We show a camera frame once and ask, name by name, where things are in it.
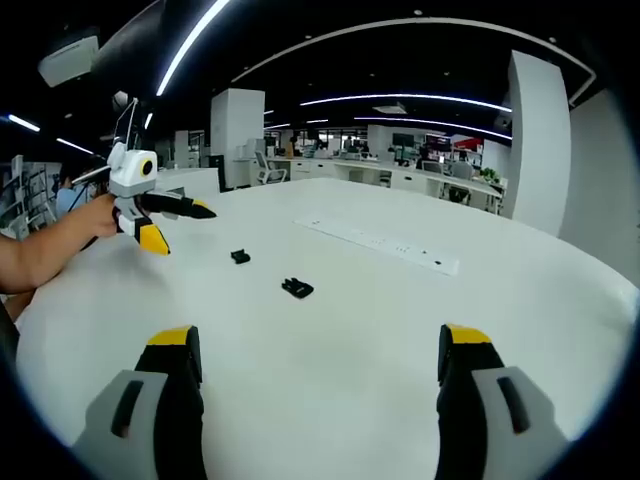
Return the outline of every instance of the ceiling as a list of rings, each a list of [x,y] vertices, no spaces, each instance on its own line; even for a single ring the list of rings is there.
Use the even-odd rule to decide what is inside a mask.
[[[550,19],[541,9],[522,12],[519,19],[502,11],[476,7],[434,6],[423,0],[397,0],[384,8],[372,2],[299,2],[295,0],[231,0],[204,30],[172,78],[165,94],[155,97],[160,79],[188,34],[190,26],[210,5],[210,0],[158,2],[145,15],[159,15],[158,26],[137,49],[121,51],[107,74],[89,74],[49,88],[37,72],[37,64],[65,36],[86,29],[99,32],[102,47],[127,22],[152,2],[44,2],[38,15],[30,5],[19,5],[12,17],[5,16],[0,33],[5,64],[5,92],[0,115],[13,113],[42,127],[41,134],[8,122],[0,124],[0,161],[28,152],[39,159],[64,161],[84,154],[57,144],[66,138],[78,145],[106,153],[108,142],[100,137],[113,131],[117,114],[111,95],[124,90],[139,96],[154,119],[147,135],[160,138],[176,129],[205,129],[210,98],[232,86],[266,92],[266,109],[274,113],[267,123],[291,123],[329,119],[325,126],[347,126],[366,122],[355,116],[384,116],[374,106],[389,100],[353,100],[301,107],[299,104],[334,96],[374,93],[426,93],[479,100],[502,105],[507,101],[510,52],[518,49],[557,64],[563,72],[567,92],[572,95],[589,74],[551,50],[519,37],[484,28],[449,24],[408,24],[371,28],[335,36],[275,59],[233,81],[236,77],[294,45],[317,39],[340,29],[394,19],[449,17],[506,26],[556,45],[582,61],[589,58],[579,30],[566,16]],[[29,41],[20,41],[24,33]],[[601,80],[579,99],[583,101],[602,88]],[[504,116],[485,107],[439,100],[402,99],[407,117],[469,125],[507,133]],[[464,129],[449,128],[447,131]]]

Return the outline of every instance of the round white table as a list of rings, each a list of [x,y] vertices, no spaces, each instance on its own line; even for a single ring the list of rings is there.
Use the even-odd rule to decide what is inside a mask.
[[[217,479],[431,478],[438,334],[489,335],[576,438],[615,381],[637,289],[520,223],[420,194],[331,179],[205,199],[213,220],[154,220],[168,257],[118,235],[80,253],[25,312],[17,365],[67,445],[85,409],[160,330],[198,326],[203,453]],[[310,214],[447,253],[455,276],[294,223]],[[244,248],[251,262],[236,265]],[[297,277],[315,292],[281,288]]]

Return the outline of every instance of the black plastic clip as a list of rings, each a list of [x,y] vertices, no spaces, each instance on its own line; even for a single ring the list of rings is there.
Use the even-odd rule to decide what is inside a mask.
[[[231,258],[236,261],[236,265],[241,265],[251,260],[251,257],[247,253],[244,253],[244,249],[238,250],[237,252],[231,252]]]
[[[313,287],[311,285],[301,282],[297,278],[285,278],[284,283],[282,284],[282,288],[284,288],[287,292],[289,292],[296,298],[307,297],[311,294],[311,292],[313,292]]]

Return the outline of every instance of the power strip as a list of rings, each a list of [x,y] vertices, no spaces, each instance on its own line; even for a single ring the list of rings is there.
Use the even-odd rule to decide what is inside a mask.
[[[429,248],[417,247],[406,242],[379,235],[372,235],[335,220],[307,217],[294,220],[293,223],[331,235],[332,237],[346,240],[347,242],[371,248],[378,252],[402,258],[408,262],[416,263],[435,270],[436,272],[444,273],[445,275],[455,276],[458,274],[458,267],[460,265],[458,259],[450,255],[435,252]]]

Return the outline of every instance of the curved light strip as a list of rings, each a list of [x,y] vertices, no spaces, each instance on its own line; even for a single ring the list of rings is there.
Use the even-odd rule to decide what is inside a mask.
[[[27,122],[26,120],[23,120],[20,117],[16,117],[15,115],[9,115],[7,118],[13,123],[17,123],[21,127],[28,128],[29,130],[33,130],[34,132],[40,131],[40,127],[38,127],[37,125]]]
[[[269,130],[271,128],[280,128],[280,127],[288,127],[291,125],[290,123],[283,123],[282,125],[273,125],[272,127],[264,127],[264,130]]]
[[[79,147],[75,143],[71,143],[70,141],[65,140],[64,138],[56,138],[56,142],[64,143],[65,145],[68,145],[73,148],[77,148],[78,150],[88,153],[89,155],[93,155],[93,152],[91,150],[87,150],[86,148]]]
[[[153,118],[153,113],[150,113],[149,115],[147,115],[147,119],[144,121],[145,130],[149,127],[149,124],[151,123],[152,118]]]
[[[397,117],[353,117],[354,120],[374,120],[380,122],[416,122],[416,123],[428,123],[430,125],[443,125],[445,127],[464,128],[466,130],[473,130],[474,132],[486,133],[488,135],[494,135],[496,137],[504,138],[506,140],[512,140],[513,137],[509,135],[503,135],[501,133],[491,132],[489,130],[483,130],[481,128],[468,127],[466,125],[458,125],[456,123],[436,122],[435,120],[419,120],[417,118],[397,118]]]
[[[587,79],[587,81],[584,82],[582,84],[582,86],[578,89],[578,91],[576,93],[574,93],[573,96],[569,99],[569,104],[570,105],[573,105],[575,103],[575,101],[578,99],[578,97],[580,97],[585,92],[585,90],[587,88],[589,88],[589,85],[591,85],[596,79],[596,72],[593,69],[591,69],[590,67],[588,67],[587,65],[585,65],[584,63],[582,63],[576,57],[574,57],[573,55],[565,52],[561,48],[556,47],[554,44],[549,43],[549,42],[547,42],[545,40],[542,40],[542,39],[540,39],[538,37],[534,37],[533,35],[530,35],[528,33],[521,32],[519,30],[515,30],[515,29],[509,28],[509,27],[503,27],[502,25],[496,25],[494,23],[480,22],[478,20],[468,20],[468,19],[465,19],[465,18],[450,18],[450,17],[415,18],[415,17],[411,17],[411,18],[396,18],[394,20],[383,20],[383,21],[380,21],[380,22],[365,23],[365,24],[362,24],[362,25],[356,25],[356,26],[353,26],[353,27],[347,27],[347,28],[343,28],[341,30],[336,30],[334,32],[325,33],[324,35],[320,35],[318,37],[312,38],[310,40],[307,40],[306,42],[298,43],[297,45],[294,45],[294,46],[289,47],[289,48],[287,48],[285,50],[282,50],[281,52],[276,53],[275,55],[272,55],[271,57],[269,57],[269,58],[263,60],[262,62],[254,65],[250,69],[242,72],[236,78],[231,80],[231,83],[237,82],[238,80],[240,80],[245,75],[250,74],[254,70],[257,70],[258,68],[266,65],[267,63],[269,63],[269,62],[271,62],[273,60],[276,60],[276,59],[278,59],[280,57],[283,57],[284,55],[287,55],[287,54],[289,54],[291,52],[294,52],[294,51],[296,51],[296,50],[298,50],[300,48],[308,47],[309,45],[312,45],[312,44],[317,43],[317,42],[322,42],[323,40],[328,40],[330,38],[339,37],[340,35],[345,35],[347,33],[359,32],[359,31],[362,31],[362,30],[369,30],[369,29],[373,29],[373,28],[390,27],[390,26],[395,26],[395,25],[412,25],[412,24],[445,24],[445,25],[462,25],[462,26],[466,26],[466,27],[485,28],[487,30],[493,30],[494,32],[506,33],[508,35],[513,35],[514,37],[523,38],[525,40],[528,40],[530,42],[533,42],[533,43],[536,43],[536,44],[538,44],[540,46],[548,48],[552,52],[554,52],[554,53],[566,58],[570,62],[575,63],[577,66],[579,66],[580,68],[585,70],[590,75],[589,78]]]
[[[495,108],[496,110],[502,110],[503,112],[511,113],[512,111],[510,108],[495,105],[493,103],[479,102],[477,100],[469,100],[467,98],[446,97],[443,95],[425,95],[420,93],[379,93],[372,95],[351,95],[348,97],[333,97],[325,98],[323,100],[313,100],[311,102],[301,103],[300,106],[306,107],[307,105],[317,105],[318,103],[342,102],[344,100],[361,100],[366,98],[423,98],[426,100],[446,100],[449,102],[469,103],[471,105],[477,105],[479,107]]]
[[[211,8],[209,8],[209,10],[207,10],[207,12],[200,19],[200,21],[196,23],[196,26],[193,27],[193,30],[191,30],[191,33],[189,34],[187,39],[184,41],[184,43],[180,47],[180,50],[178,50],[178,53],[176,53],[176,56],[173,57],[173,60],[171,61],[171,64],[167,69],[167,73],[164,74],[164,77],[162,78],[162,82],[160,82],[160,86],[158,87],[158,91],[156,92],[157,97],[159,97],[164,93],[164,90],[167,88],[167,85],[169,84],[169,80],[171,80],[171,77],[176,72],[178,65],[180,65],[180,62],[182,61],[184,56],[187,54],[187,51],[191,48],[191,45],[193,45],[193,43],[196,41],[198,36],[200,36],[202,31],[207,27],[207,25],[209,25],[211,20],[213,20],[216,17],[216,15],[218,15],[222,11],[222,9],[227,6],[227,4],[230,1],[231,0],[218,0],[216,3],[214,3],[211,6]]]

